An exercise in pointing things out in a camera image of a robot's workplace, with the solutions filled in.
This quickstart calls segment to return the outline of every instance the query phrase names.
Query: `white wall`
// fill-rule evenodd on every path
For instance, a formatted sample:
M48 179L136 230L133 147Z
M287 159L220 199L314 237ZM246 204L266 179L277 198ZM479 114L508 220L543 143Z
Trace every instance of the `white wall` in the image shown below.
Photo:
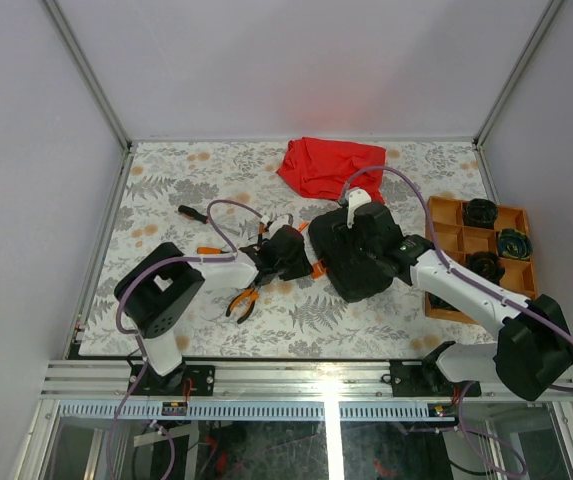
M61 0L135 139L472 137L548 0Z
M486 153L502 203L528 209L540 290L573 333L573 1L493 130Z
M0 479L61 354L120 160L36 0L0 0Z

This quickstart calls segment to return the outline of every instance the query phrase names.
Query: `black and orange pliers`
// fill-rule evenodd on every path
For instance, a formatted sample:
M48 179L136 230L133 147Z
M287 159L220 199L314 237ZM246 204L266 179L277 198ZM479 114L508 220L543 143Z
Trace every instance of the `black and orange pliers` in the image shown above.
M237 307L237 305L239 305L239 303L245 298L248 298L248 307L246 308L246 311L243 313L243 315L237 319L238 325L241 325L246 320L248 320L250 314L253 313L253 310L255 309L255 302L259 298L259 292L254 288L247 288L242 293L233 298L233 301L230 302L230 305L228 305L228 308L226 309L226 316L230 317L231 313L233 313L233 310L235 310L235 307Z

